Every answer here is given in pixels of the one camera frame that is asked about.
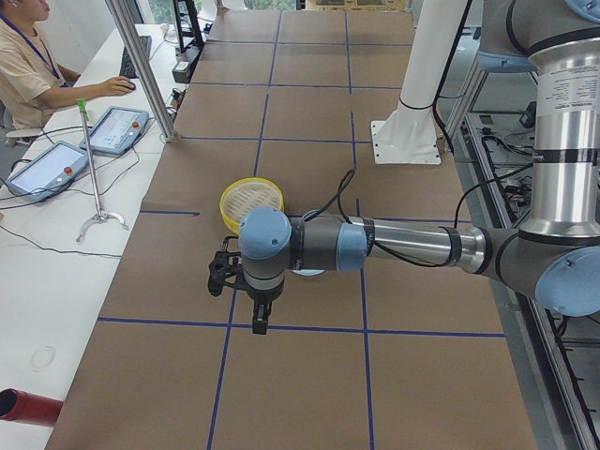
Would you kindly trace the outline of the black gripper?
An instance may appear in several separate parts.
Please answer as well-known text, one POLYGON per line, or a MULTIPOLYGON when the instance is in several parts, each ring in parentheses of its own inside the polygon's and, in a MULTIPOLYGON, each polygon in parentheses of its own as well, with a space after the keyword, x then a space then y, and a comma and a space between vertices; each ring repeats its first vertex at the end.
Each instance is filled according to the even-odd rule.
POLYGON ((252 333, 262 334, 268 330, 269 317, 272 303, 280 296, 280 287, 260 290, 249 287, 247 295, 253 300, 254 309, 252 316, 252 333))

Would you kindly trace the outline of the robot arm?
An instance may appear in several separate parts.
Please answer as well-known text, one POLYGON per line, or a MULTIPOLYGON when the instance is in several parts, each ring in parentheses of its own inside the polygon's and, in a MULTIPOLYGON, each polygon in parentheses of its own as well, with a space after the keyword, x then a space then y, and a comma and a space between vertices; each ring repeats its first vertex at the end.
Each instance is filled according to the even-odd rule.
POLYGON ((458 231, 256 208, 240 224, 237 266, 238 286, 254 303, 254 333, 266 332, 286 270, 357 270, 369 256, 457 266, 565 316, 599 309, 599 5, 489 1, 481 43, 528 58, 538 72, 527 219, 514 230, 458 231))

